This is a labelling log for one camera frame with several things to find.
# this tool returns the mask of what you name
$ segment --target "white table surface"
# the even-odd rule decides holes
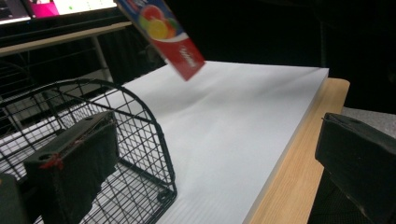
[[[125,87],[163,127],[178,196],[158,223],[242,223],[328,69],[206,62],[185,82],[169,65]]]

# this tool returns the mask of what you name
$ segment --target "light wood trim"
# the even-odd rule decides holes
[[[84,30],[84,31],[79,31],[75,32],[72,34],[67,34],[67,35],[57,35],[55,37],[50,37],[46,39],[40,39],[36,41],[31,41],[19,45],[13,45],[5,48],[0,48],[0,57],[4,57],[7,55],[15,54],[15,53],[20,53],[24,52],[27,50],[33,50],[33,49],[41,49],[44,47],[56,45],[56,44],[62,44],[65,42],[70,42],[90,36],[95,36],[95,35],[102,35],[106,34],[109,32],[114,32],[118,31],[121,29],[124,29],[126,26],[131,25],[132,23],[130,21],[125,21],[125,22],[119,22],[115,23],[109,26],[104,26],[104,27],[99,27],[99,28],[93,28],[89,30]]]
[[[322,118],[341,112],[348,88],[346,80],[325,80],[250,223],[307,222],[323,171],[315,160]]]

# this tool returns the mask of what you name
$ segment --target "wire basket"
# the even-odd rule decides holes
[[[120,158],[81,223],[154,223],[177,196],[161,126],[132,92],[96,79],[56,82],[0,101],[0,172],[26,176],[22,162],[88,116],[113,111]],[[41,223],[39,217],[35,223]]]

